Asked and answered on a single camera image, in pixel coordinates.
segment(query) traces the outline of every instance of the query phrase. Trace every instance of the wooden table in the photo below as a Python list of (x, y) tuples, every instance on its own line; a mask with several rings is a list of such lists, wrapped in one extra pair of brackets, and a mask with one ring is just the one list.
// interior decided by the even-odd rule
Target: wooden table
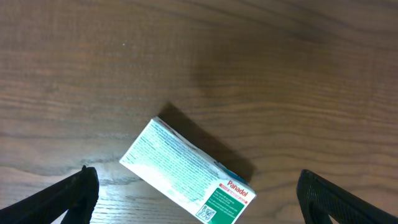
[(153, 116), (303, 223), (302, 169), (398, 215), (398, 2), (3, 0), (0, 208), (96, 167), (92, 223), (199, 223), (118, 163)]

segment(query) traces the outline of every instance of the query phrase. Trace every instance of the wooden surface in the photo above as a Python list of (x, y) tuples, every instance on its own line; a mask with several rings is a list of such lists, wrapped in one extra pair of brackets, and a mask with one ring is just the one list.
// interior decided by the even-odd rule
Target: wooden surface
[(0, 208), (96, 167), (92, 223), (199, 223), (118, 164), (158, 114), (303, 223), (302, 169), (398, 215), (395, 0), (2, 0)]

